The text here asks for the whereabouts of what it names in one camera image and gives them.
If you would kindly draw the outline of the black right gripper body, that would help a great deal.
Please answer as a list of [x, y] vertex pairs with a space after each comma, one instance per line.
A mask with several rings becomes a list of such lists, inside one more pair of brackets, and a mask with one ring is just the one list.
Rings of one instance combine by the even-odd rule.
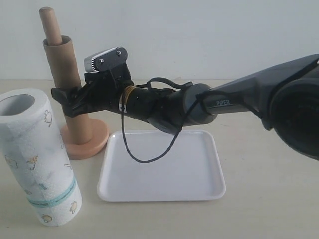
[[85, 73], [84, 79], [86, 84], [80, 90], [80, 103], [86, 112], [117, 111], [125, 87], [134, 84], [127, 64], [104, 72]]

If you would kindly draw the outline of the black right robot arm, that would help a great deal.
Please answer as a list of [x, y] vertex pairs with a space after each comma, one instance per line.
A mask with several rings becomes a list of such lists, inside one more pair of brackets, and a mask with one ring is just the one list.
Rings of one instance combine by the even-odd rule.
[[110, 111], [177, 137], [187, 126], [220, 114], [251, 112], [291, 149], [319, 157], [319, 56], [281, 63], [218, 87], [155, 77], [136, 85], [127, 64], [107, 54], [110, 66], [85, 74], [82, 87], [51, 89], [66, 116]]

